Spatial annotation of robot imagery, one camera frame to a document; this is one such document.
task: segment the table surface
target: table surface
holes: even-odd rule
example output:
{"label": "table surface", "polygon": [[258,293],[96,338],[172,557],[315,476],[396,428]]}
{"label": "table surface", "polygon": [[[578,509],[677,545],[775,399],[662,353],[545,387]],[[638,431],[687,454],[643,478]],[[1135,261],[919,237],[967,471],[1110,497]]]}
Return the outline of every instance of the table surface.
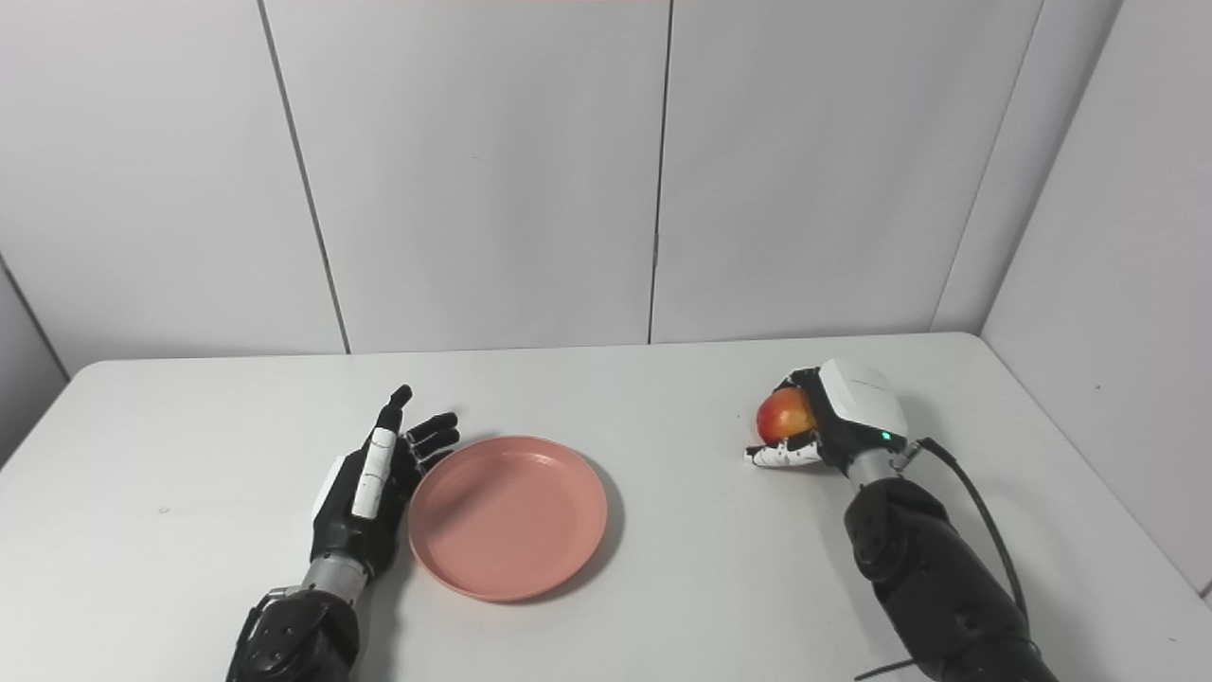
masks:
{"label": "table surface", "polygon": [[[302,577],[333,458],[407,382],[413,420],[454,409],[465,441],[584,454],[611,527],[521,606],[398,562],[360,604],[362,681],[848,680],[904,657],[851,564],[850,486],[742,460],[766,394],[839,356],[882,369],[911,434],[976,480],[1062,681],[1212,670],[1212,611],[988,348],[943,333],[92,366],[0,471],[5,678],[221,680],[247,608]],[[962,487],[921,460],[910,477],[995,564]]]}

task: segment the robotic arm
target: robotic arm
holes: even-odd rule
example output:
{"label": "robotic arm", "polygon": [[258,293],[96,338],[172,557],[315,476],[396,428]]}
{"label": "robotic arm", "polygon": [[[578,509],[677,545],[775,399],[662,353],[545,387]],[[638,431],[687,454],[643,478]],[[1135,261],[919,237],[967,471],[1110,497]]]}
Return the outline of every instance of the robotic arm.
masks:
{"label": "robotic arm", "polygon": [[[834,360],[793,372],[779,389],[788,386],[804,391],[816,429],[749,448],[747,458],[770,468],[819,460],[850,478],[854,500],[844,520],[854,562],[909,651],[907,664],[941,682],[1057,682],[1030,640],[1013,564],[984,503],[941,446],[926,439],[910,448],[904,413],[884,376]],[[1013,598],[956,533],[942,503],[902,477],[916,447],[938,455],[973,494]]]}
{"label": "robotic arm", "polygon": [[404,508],[458,442],[453,413],[399,435],[412,390],[401,386],[362,447],[328,475],[299,585],[271,590],[245,620],[227,682],[347,682],[360,648],[354,604],[390,568]]}

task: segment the red apple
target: red apple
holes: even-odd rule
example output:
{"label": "red apple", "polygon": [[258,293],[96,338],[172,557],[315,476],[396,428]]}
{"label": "red apple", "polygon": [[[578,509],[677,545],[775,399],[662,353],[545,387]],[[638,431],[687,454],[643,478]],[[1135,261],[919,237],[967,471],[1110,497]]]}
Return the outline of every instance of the red apple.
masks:
{"label": "red apple", "polygon": [[779,389],[758,408],[758,436],[767,446],[816,428],[808,400],[794,386]]}

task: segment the robotic finger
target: robotic finger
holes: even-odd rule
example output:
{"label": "robotic finger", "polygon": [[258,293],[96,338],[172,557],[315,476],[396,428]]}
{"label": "robotic finger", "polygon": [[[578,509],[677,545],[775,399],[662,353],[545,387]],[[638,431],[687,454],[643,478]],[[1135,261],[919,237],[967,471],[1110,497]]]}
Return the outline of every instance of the robotic finger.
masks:
{"label": "robotic finger", "polygon": [[453,413],[400,436],[398,389],[362,447],[337,460],[313,510],[311,563],[302,583],[271,590],[250,613],[228,682],[347,682],[360,634],[354,604],[395,560],[404,509],[425,471],[458,442]]}
{"label": "robotic finger", "polygon": [[[766,468],[818,459],[850,478],[854,499],[844,523],[854,563],[911,657],[873,674],[916,665],[939,682],[1056,682],[1030,640],[1018,577],[979,493],[933,440],[910,445],[887,379],[869,367],[834,360],[793,372],[779,389],[788,386],[804,392],[816,426],[749,448],[745,457]],[[943,504],[902,477],[919,447],[955,471],[972,495],[1013,597],[960,538]]]}

